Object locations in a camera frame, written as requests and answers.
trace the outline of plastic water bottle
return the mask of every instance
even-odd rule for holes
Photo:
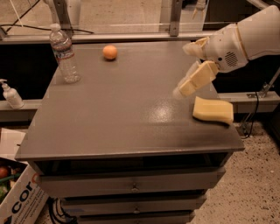
[[[66,83],[75,83],[81,77],[77,71],[72,41],[59,24],[51,24],[51,29],[50,42],[61,74]]]

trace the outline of metal frame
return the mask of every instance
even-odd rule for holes
[[[169,33],[138,33],[138,34],[88,34],[75,35],[72,31],[67,4],[65,0],[53,0],[62,29],[72,37],[74,43],[101,43],[101,42],[130,42],[130,41],[170,41],[170,40],[196,40],[212,35],[213,31],[198,31],[179,33],[183,0],[171,0],[171,18]],[[47,35],[18,35],[11,36],[0,29],[0,45],[6,44],[37,44],[49,43]]]

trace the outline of ball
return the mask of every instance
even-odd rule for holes
[[[117,50],[114,45],[106,45],[103,48],[103,56],[107,60],[114,60],[117,55]]]

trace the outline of drawer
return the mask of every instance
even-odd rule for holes
[[[206,195],[168,192],[95,197],[95,199],[64,200],[62,201],[62,207],[72,216],[142,214],[163,211],[194,210],[200,208],[205,200]]]
[[[40,187],[54,198],[153,193],[213,188],[223,167],[185,170],[133,171],[68,176],[41,176]]]
[[[79,217],[79,224],[186,224],[194,217],[192,212],[145,213]]]

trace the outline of bottle cap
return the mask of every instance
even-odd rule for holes
[[[59,31],[61,29],[60,24],[51,24],[52,31]]]

